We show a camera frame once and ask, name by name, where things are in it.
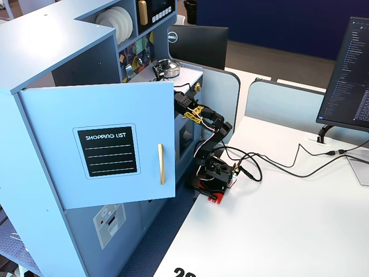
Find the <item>stack of plates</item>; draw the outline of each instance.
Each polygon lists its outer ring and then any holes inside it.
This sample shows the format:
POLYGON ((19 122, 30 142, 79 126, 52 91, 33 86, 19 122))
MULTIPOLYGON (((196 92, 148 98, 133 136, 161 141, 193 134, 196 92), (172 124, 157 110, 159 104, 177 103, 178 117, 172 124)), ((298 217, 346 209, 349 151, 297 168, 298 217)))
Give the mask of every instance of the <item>stack of plates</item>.
POLYGON ((95 23, 98 25, 115 28, 116 42, 118 44, 128 39, 133 30, 131 16, 124 8, 118 6, 100 13, 95 23))

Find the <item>robotic arm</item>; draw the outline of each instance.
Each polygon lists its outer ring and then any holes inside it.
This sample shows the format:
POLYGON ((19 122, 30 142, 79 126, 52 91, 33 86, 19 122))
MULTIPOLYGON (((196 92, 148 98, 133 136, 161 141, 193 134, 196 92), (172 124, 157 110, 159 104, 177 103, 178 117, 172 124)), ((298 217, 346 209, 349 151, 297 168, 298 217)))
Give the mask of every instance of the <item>robotic arm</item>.
POLYGON ((175 110, 178 113, 213 133, 194 154, 195 162, 199 165, 197 170, 199 184, 195 187, 195 191, 209 196, 209 200, 220 204, 228 185, 232 183, 236 164, 227 165, 226 162, 215 157, 212 150, 227 136, 232 125, 224 122, 224 117, 211 108, 199 105, 194 99, 181 92, 176 92, 174 99, 175 110))

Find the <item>shopping list sign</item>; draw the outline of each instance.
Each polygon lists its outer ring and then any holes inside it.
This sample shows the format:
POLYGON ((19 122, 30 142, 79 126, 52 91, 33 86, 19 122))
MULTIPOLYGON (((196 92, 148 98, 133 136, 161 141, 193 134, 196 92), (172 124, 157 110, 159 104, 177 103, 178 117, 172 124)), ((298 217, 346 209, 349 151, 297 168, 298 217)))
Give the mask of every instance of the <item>shopping list sign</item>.
POLYGON ((74 129, 87 178, 140 173, 133 124, 74 129))

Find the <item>black chalkboard label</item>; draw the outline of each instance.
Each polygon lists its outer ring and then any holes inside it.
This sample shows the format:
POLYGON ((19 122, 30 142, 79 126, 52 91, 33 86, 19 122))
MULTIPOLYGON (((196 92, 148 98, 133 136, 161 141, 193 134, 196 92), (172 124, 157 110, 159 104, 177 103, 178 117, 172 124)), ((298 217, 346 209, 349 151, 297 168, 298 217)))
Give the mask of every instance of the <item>black chalkboard label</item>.
POLYGON ((78 130, 90 177, 137 173, 131 126, 78 130))

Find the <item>black monitor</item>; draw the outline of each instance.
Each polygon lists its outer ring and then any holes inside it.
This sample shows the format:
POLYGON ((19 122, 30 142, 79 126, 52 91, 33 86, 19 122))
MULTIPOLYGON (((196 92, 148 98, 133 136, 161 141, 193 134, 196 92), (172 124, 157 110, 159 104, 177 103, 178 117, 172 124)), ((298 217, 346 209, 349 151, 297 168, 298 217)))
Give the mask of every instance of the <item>black monitor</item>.
POLYGON ((350 19, 317 123, 369 131, 369 19, 350 19))
POLYGON ((173 25, 168 40, 173 58, 224 70, 228 28, 173 25))

